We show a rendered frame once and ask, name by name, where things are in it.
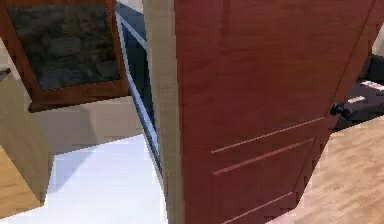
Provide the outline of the black sofa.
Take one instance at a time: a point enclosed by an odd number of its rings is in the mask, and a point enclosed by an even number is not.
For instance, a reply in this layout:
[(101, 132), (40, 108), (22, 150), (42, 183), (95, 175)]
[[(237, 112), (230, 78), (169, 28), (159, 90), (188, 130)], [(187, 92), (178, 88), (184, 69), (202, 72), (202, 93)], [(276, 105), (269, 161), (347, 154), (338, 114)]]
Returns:
[[(370, 55), (366, 59), (355, 85), (344, 103), (345, 108), (351, 112), (350, 120), (345, 121), (340, 117), (334, 127), (335, 132), (384, 115), (384, 91), (360, 84), (367, 80), (384, 85), (384, 56)], [(348, 99), (358, 96), (365, 97), (365, 100), (352, 104), (347, 102)]]

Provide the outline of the red-brown wooden room door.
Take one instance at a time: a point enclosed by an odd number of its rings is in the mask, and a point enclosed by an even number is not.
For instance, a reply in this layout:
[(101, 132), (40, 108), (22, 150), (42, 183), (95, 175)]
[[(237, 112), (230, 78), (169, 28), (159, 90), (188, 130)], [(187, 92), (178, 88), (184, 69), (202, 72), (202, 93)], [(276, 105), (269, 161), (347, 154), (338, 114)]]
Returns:
[(294, 209), (384, 25), (384, 0), (175, 0), (183, 218)]

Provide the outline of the light wooden cabinet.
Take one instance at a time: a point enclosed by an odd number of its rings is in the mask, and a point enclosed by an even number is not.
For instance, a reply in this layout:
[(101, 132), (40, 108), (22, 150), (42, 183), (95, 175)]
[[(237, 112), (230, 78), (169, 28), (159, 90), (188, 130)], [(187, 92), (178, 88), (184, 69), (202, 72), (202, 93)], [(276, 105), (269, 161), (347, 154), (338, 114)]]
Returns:
[(0, 219), (41, 207), (53, 154), (11, 69), (0, 70)]

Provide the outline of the brown framed dark picture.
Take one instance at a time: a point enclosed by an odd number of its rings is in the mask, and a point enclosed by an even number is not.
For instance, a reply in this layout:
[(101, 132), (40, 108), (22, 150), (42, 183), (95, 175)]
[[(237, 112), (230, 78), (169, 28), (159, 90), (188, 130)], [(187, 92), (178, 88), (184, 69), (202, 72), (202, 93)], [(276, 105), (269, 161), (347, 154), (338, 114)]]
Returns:
[(130, 94), (117, 0), (0, 0), (0, 38), (41, 112)]

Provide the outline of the white and red book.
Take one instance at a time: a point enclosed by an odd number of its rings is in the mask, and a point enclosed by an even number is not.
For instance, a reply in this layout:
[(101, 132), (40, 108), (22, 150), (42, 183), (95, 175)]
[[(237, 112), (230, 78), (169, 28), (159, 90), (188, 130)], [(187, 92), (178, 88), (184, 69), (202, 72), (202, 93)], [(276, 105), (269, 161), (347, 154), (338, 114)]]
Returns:
[(361, 82), (360, 84), (369, 88), (379, 90), (379, 91), (384, 91), (384, 85), (381, 85), (372, 81), (367, 80), (367, 81)]

